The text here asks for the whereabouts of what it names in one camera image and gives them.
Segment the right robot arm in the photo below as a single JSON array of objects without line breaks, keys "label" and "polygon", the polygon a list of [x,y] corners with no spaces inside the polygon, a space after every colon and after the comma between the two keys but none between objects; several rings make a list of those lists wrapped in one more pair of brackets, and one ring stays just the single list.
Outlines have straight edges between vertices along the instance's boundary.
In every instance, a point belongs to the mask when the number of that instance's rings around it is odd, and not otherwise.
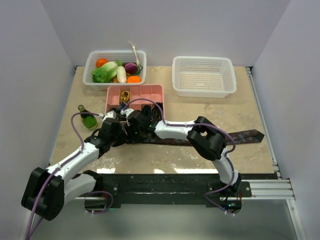
[{"label": "right robot arm", "polygon": [[201,157],[213,163],[227,196],[233,197],[241,190],[241,175],[228,156],[226,138],[229,135],[205,117],[199,116],[187,122],[151,121],[142,112],[132,108],[122,110],[121,114],[126,116],[131,139],[149,139],[151,142],[187,141]]}]

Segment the brown patterned tie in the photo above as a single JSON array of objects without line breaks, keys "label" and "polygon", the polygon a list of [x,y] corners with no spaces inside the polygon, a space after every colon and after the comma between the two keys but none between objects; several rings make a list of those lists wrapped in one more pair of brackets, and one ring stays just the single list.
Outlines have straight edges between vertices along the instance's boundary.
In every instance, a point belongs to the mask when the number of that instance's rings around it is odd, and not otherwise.
[{"label": "brown patterned tie", "polygon": [[[229,135],[233,138],[236,145],[241,144],[254,144],[260,143],[265,135],[256,130],[244,130],[238,132],[230,132]],[[160,139],[155,136],[154,138],[148,138],[138,135],[129,135],[126,138],[127,144],[150,144],[150,145],[164,145],[164,146],[183,146],[183,147],[191,147],[191,143],[187,140],[174,139],[174,138],[166,138]]]}]

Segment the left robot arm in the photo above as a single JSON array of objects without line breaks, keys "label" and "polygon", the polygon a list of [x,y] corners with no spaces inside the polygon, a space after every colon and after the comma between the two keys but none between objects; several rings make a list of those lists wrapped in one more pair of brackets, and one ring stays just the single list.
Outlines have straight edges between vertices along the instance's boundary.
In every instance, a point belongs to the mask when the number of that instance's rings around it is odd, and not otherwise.
[{"label": "left robot arm", "polygon": [[65,159],[46,169],[35,168],[28,179],[21,205],[51,221],[65,204],[80,195],[99,196],[104,184],[94,173],[80,173],[88,164],[99,159],[111,147],[123,145],[126,134],[122,124],[105,117],[97,135],[87,137],[81,146]]}]

